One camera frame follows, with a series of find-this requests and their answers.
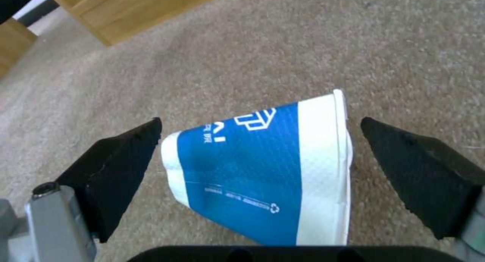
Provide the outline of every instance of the wooden furniture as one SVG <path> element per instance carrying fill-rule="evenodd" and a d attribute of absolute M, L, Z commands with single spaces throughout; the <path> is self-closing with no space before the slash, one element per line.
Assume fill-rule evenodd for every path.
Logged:
<path fill-rule="evenodd" d="M 0 78 L 34 43 L 37 36 L 15 19 L 0 25 Z"/>
<path fill-rule="evenodd" d="M 112 45 L 209 0 L 55 0 Z"/>

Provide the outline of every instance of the beige carpet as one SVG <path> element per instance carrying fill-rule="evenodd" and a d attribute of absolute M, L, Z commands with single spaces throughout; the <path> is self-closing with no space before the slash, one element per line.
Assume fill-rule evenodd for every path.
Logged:
<path fill-rule="evenodd" d="M 105 48 L 64 10 L 0 81 L 0 196 L 23 212 L 96 140 L 163 136 L 342 88 L 355 158 L 350 243 L 448 250 L 402 205 L 359 129 L 371 116 L 485 167 L 485 0 L 216 0 Z M 159 150 L 99 261 L 159 245 L 249 244 L 175 202 Z"/>

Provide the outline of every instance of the screw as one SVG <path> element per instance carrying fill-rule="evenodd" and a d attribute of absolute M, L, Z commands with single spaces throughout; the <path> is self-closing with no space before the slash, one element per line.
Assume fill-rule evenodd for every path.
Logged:
<path fill-rule="evenodd" d="M 59 184 L 55 181 L 42 183 L 32 190 L 32 199 L 42 198 L 43 196 L 55 193 L 60 189 Z"/>

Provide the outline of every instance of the paper cup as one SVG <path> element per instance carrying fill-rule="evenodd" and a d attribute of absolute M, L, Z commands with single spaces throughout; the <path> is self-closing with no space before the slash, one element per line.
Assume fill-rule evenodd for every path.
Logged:
<path fill-rule="evenodd" d="M 345 245 L 352 143 L 342 91 L 168 136 L 176 200 L 266 245 Z"/>

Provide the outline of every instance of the blue label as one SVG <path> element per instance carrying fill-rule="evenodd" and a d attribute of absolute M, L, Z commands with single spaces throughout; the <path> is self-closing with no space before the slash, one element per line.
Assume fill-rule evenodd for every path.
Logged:
<path fill-rule="evenodd" d="M 296 103 L 184 131 L 177 146 L 193 210 L 259 243 L 296 244 Z"/>

